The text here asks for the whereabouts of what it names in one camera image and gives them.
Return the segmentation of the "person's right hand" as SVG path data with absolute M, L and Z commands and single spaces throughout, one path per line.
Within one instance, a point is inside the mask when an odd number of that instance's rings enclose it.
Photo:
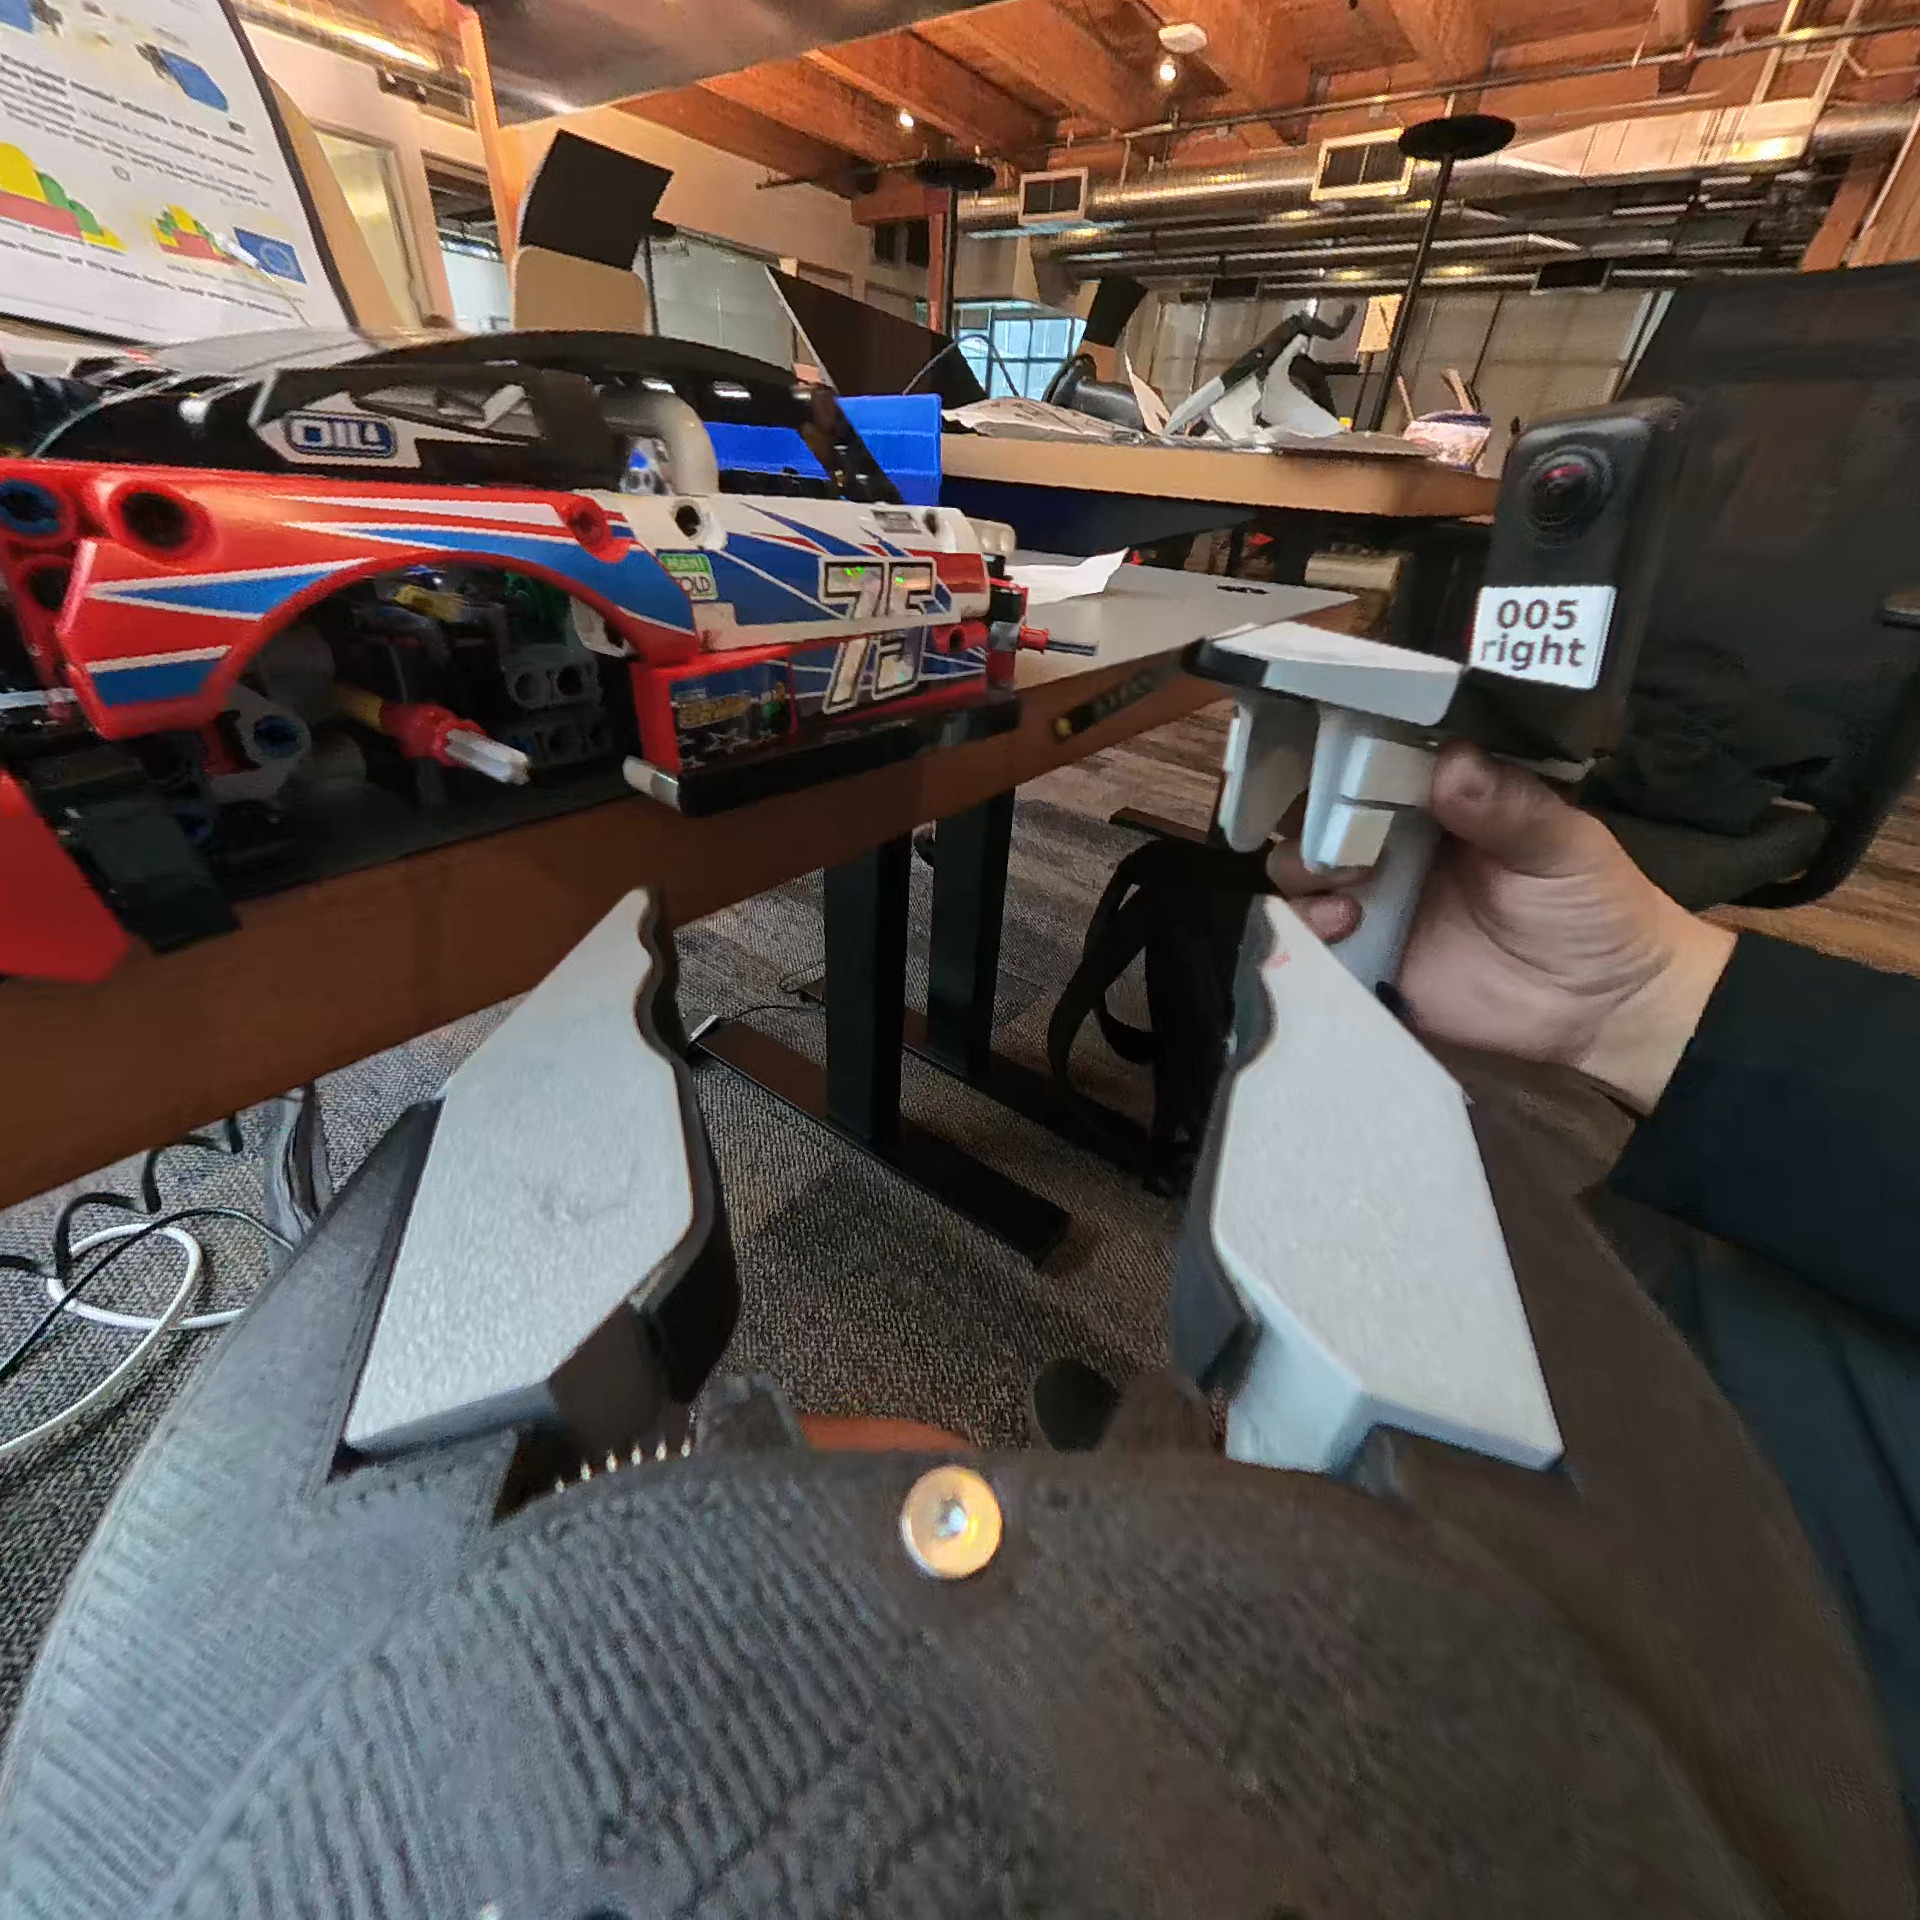
M 1548 783 L 1455 741 L 1393 993 L 1428 1042 L 1567 1069 L 1632 1113 L 1664 1098 L 1736 936 L 1661 894 Z

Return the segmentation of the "person's right forearm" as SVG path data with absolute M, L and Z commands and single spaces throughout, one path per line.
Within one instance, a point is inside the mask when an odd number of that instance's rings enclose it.
M 1916 979 L 1740 936 L 1608 1187 L 1913 1334 Z

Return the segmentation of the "black office chair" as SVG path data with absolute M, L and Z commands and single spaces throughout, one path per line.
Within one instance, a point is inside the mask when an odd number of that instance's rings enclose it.
M 1916 777 L 1917 266 L 1680 290 L 1684 469 L 1597 815 L 1686 910 L 1807 905 Z

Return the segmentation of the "blue storage bin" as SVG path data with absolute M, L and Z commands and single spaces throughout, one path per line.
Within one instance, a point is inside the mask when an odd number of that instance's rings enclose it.
M 911 507 L 944 504 L 944 410 L 933 394 L 846 397 L 843 414 Z M 723 491 L 848 496 L 790 426 L 709 424 Z

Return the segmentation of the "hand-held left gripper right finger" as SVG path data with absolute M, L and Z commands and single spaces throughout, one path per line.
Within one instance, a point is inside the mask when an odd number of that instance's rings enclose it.
M 1525 1473 L 1563 1454 L 1465 1090 L 1275 896 L 1245 925 L 1169 1350 L 1251 1467 L 1347 1474 L 1379 1431 Z

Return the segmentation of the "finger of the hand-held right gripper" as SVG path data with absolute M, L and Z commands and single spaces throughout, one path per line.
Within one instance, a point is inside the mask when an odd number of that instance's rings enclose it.
M 1316 702 L 1272 681 L 1275 664 L 1248 651 L 1254 632 L 1201 641 L 1196 674 L 1231 695 L 1231 720 L 1220 761 L 1214 835 L 1229 850 L 1261 850 L 1312 779 L 1319 731 Z
M 1300 858 L 1365 874 L 1430 808 L 1438 729 L 1455 664 L 1310 624 L 1270 634 L 1270 688 L 1312 710 Z

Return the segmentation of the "cardboard stand with black flap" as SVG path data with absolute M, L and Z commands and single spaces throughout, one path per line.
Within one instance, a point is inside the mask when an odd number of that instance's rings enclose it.
M 545 145 L 518 211 L 509 273 L 511 329 L 654 329 L 644 254 L 655 237 L 670 167 L 559 131 Z

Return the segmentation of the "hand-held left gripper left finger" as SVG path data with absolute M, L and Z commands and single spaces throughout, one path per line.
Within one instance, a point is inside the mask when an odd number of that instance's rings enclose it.
M 445 1082 L 342 1425 L 671 1458 L 739 1319 L 670 926 L 617 899 Z

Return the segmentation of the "silver air duct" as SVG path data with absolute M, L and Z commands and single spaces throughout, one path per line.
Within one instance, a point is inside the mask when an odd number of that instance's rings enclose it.
M 1665 104 L 1661 113 L 1520 135 L 1499 153 L 1455 166 L 1439 250 L 1476 261 L 1557 259 L 1588 239 L 1625 254 L 1661 254 L 1691 211 L 1716 218 L 1760 208 L 1776 181 L 1800 185 L 1824 163 L 1891 158 L 1913 131 L 1913 104 L 1797 98 Z M 1407 256 L 1438 166 L 1415 161 L 1403 199 L 1310 205 L 1319 146 L 1092 183 L 1087 224 L 1067 231 L 1021 231 L 1015 191 L 965 197 L 960 229 L 977 243 L 1029 243 L 1038 273 L 1067 280 L 1116 273 L 1175 282 L 1201 270 L 1299 278 L 1340 259 L 1357 273 Z

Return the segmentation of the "toy brick race car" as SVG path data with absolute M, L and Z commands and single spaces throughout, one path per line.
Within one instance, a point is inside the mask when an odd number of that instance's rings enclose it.
M 723 491 L 790 426 L 848 496 Z M 3 971 L 596 805 L 686 819 L 1003 731 L 1015 533 L 816 377 L 612 331 L 269 331 L 5 366 Z

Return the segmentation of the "spare hand-held gripper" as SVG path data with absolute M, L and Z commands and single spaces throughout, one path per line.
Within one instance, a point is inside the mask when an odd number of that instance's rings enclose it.
M 1349 429 L 1334 410 L 1327 365 L 1312 357 L 1312 345 L 1336 344 L 1353 318 L 1353 303 L 1343 303 L 1327 320 L 1315 312 L 1286 315 L 1173 410 L 1159 438 L 1272 446 L 1286 438 L 1325 442 L 1347 435 Z

